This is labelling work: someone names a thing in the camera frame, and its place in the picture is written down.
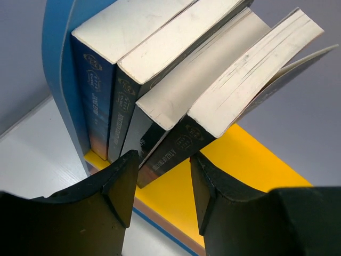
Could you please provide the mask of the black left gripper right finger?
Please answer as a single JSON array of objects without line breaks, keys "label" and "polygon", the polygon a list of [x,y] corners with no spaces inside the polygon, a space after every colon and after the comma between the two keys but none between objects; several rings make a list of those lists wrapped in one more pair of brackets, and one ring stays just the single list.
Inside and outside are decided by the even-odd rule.
[{"label": "black left gripper right finger", "polygon": [[190,158],[198,228],[207,255],[340,255],[340,188],[267,193]]}]

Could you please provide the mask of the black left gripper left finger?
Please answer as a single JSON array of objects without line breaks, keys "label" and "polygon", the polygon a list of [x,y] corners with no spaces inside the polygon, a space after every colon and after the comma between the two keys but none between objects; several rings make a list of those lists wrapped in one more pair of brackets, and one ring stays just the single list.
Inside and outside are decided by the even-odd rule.
[{"label": "black left gripper left finger", "polygon": [[49,197],[1,192],[1,255],[121,255],[138,165],[130,150]]}]

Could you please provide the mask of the Little Women book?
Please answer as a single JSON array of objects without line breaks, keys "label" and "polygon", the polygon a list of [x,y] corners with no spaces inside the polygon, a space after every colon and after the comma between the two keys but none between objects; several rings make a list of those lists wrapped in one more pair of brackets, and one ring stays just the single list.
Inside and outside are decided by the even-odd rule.
[{"label": "Little Women book", "polygon": [[142,165],[211,83],[269,31],[245,8],[204,41],[137,100],[121,153],[137,150]]}]

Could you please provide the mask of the Jane Eyre book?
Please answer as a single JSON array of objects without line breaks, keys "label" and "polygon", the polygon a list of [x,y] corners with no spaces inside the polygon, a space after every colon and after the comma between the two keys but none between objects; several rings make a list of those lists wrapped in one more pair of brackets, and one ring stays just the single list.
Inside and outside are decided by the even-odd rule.
[{"label": "Jane Eyre book", "polygon": [[108,155],[117,62],[191,1],[115,1],[71,33],[91,150]]}]

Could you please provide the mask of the A Tale of Two Cities book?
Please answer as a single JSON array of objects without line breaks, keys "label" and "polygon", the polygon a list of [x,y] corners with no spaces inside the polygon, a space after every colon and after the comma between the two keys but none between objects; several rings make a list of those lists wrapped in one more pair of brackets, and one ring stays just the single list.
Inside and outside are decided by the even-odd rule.
[{"label": "A Tale of Two Cities book", "polygon": [[147,160],[137,185],[145,187],[220,138],[243,112],[271,90],[282,87],[331,51],[319,50],[298,61],[294,56],[323,34],[301,9],[294,9],[237,58],[197,98]]}]

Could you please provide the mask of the Nineteen Eighty-Four book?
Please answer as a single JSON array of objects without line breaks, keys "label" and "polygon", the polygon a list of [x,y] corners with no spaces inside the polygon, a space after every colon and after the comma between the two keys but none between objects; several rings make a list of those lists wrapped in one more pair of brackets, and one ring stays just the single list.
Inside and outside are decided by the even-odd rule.
[{"label": "Nineteen Eighty-Four book", "polygon": [[196,1],[117,63],[108,162],[116,161],[136,101],[252,1]]}]

